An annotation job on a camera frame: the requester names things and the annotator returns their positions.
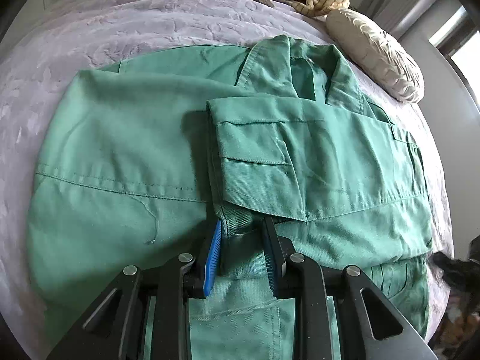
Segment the bed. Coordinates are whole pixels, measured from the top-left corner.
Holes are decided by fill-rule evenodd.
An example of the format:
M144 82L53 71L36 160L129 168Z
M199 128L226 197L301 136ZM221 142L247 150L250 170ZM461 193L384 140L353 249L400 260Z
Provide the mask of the bed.
M0 311L34 360L49 352L45 305L32 290L25 227L39 148L58 101L79 69L105 66L155 50L194 44L251 45L279 34L329 44L323 19L288 5L254 0L58 0L34 30L0 60ZM432 211L433 251L453 255L443 169L416 104L402 104L351 64L362 90L421 148ZM428 271L426 339L446 307L448 287Z

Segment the window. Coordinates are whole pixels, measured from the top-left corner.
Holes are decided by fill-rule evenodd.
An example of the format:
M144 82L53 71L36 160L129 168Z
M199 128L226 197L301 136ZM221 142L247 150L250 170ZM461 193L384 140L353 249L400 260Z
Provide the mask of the window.
M480 106L480 33L461 7L430 38Z

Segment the gray wall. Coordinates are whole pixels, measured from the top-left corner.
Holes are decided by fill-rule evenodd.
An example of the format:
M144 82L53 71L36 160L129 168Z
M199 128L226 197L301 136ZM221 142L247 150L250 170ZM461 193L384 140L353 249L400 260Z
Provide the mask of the gray wall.
M466 258L480 234L480 112L452 67L428 39L460 7L438 0L401 39L420 66L425 97L418 104L442 159L455 256Z

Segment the bedspread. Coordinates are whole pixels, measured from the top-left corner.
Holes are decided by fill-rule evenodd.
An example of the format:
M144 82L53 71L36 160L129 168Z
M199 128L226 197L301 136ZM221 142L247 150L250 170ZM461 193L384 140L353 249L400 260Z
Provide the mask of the bedspread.
M79 69L191 44L251 45L279 34L332 43L321 20L288 5L253 0L58 0L37 27L0 61L0 310L32 359L49 348L44 304L30 288L25 225L38 151L65 88ZM434 251L453 254L443 169L416 104L388 96L352 64L361 89L421 148L433 214ZM429 271L430 337L448 289Z

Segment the green shirt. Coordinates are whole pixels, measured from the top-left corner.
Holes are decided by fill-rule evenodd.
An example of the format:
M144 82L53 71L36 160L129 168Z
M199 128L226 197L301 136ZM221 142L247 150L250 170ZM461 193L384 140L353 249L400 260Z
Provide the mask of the green shirt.
M294 302L268 286L264 214L318 263L360 266L425 334L422 156L333 45L278 36L81 71L34 183L28 251L52 344L124 266L163 264L219 217L220 276L190 301L193 358L290 359Z

